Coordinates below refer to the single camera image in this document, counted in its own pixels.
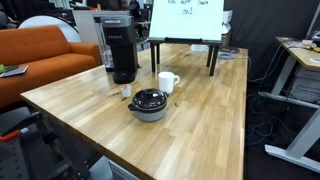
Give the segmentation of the black metal cart with clamp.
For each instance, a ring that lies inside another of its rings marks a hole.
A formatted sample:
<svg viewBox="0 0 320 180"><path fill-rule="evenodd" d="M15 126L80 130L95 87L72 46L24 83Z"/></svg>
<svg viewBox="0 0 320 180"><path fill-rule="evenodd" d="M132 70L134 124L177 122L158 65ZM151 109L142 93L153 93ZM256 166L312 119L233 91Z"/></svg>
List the black metal cart with clamp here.
<svg viewBox="0 0 320 180"><path fill-rule="evenodd" d="M101 155L68 135L45 132L39 112L0 115L0 180L88 180Z"/></svg>

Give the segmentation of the white round table top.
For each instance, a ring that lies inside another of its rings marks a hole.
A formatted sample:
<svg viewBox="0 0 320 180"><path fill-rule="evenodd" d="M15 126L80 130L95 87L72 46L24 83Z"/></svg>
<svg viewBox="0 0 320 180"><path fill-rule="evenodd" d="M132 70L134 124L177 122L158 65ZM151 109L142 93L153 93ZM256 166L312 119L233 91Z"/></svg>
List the white round table top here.
<svg viewBox="0 0 320 180"><path fill-rule="evenodd" d="M18 28L31 28L31 27L42 27L42 26L57 26L65 36L68 42L80 42L81 38L78 30L58 17L49 15L37 15L24 20L18 25Z"/></svg>

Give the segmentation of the white ceramic mug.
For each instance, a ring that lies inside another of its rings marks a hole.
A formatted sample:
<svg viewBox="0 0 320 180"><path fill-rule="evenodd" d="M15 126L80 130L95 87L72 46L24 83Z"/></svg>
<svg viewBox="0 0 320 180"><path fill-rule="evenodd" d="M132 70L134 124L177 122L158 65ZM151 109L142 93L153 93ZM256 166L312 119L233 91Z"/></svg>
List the white ceramic mug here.
<svg viewBox="0 0 320 180"><path fill-rule="evenodd" d="M160 72L158 74L158 85L161 91L168 94L173 92L173 88L180 82L180 77L172 72Z"/></svg>

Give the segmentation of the black coffee maker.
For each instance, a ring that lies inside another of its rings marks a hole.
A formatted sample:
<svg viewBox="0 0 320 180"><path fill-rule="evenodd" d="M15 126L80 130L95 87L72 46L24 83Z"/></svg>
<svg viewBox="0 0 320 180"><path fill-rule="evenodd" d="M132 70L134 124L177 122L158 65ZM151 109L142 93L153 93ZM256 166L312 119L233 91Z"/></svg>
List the black coffee maker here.
<svg viewBox="0 0 320 180"><path fill-rule="evenodd" d="M113 81L116 84L133 82L138 71L134 18L130 15L103 16L100 23L105 42L111 49Z"/></svg>

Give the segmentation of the grey tablet on sofa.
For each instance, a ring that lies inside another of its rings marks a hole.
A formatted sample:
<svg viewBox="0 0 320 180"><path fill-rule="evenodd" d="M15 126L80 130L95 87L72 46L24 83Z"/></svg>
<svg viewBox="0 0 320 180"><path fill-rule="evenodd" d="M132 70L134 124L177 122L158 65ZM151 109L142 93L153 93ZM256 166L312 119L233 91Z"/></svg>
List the grey tablet on sofa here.
<svg viewBox="0 0 320 180"><path fill-rule="evenodd" d="M8 71L8 72L4 72L0 75L0 78L5 78L5 77L10 77L10 76L15 76L15 75L20 75L20 74L24 74L29 66L21 66L18 67L14 70Z"/></svg>

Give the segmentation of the white box under desk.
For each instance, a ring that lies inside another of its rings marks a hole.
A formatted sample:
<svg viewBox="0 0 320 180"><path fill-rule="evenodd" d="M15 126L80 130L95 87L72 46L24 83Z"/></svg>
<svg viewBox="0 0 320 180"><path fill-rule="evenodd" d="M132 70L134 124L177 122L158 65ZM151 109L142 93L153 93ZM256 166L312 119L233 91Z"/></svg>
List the white box under desk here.
<svg viewBox="0 0 320 180"><path fill-rule="evenodd" d="M295 71L290 94L295 98L311 103L320 103L320 72L299 67Z"/></svg>

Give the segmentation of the small white coffee pod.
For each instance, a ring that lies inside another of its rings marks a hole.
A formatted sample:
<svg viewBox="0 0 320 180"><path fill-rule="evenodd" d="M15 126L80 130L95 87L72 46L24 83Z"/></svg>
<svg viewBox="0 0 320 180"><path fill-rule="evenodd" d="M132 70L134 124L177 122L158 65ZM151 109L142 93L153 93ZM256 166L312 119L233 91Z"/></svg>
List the small white coffee pod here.
<svg viewBox="0 0 320 180"><path fill-rule="evenodd" d="M123 97L128 98L131 96L131 86L129 84L121 85L120 89Z"/></svg>

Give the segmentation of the orange sofa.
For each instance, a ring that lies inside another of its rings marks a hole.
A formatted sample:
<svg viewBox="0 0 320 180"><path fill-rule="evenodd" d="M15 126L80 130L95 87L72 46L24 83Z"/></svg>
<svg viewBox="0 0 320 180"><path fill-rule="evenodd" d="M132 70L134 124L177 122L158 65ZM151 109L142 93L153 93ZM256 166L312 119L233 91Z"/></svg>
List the orange sofa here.
<svg viewBox="0 0 320 180"><path fill-rule="evenodd" d="M101 65L97 44L68 42L57 26L0 31L0 64L29 66L22 75L0 79L0 108L20 94Z"/></svg>

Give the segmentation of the white whiteboard on stand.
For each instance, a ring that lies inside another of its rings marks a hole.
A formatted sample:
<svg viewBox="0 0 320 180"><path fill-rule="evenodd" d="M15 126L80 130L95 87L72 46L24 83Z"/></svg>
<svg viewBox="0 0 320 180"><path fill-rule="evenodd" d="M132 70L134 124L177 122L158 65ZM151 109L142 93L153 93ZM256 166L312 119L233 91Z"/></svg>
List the white whiteboard on stand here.
<svg viewBox="0 0 320 180"><path fill-rule="evenodd" d="M207 67L214 75L222 40L224 0L154 0L148 41L151 68L160 63L161 43L208 45Z"/></svg>

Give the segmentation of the grey pot with black lid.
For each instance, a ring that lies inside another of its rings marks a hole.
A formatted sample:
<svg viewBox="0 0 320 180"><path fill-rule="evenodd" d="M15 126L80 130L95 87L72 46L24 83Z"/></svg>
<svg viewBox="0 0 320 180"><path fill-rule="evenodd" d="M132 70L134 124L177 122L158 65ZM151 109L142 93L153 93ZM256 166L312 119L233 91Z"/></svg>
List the grey pot with black lid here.
<svg viewBox="0 0 320 180"><path fill-rule="evenodd" d="M128 109L142 121L153 122L160 120L166 113L169 94L158 89L143 89L137 92Z"/></svg>

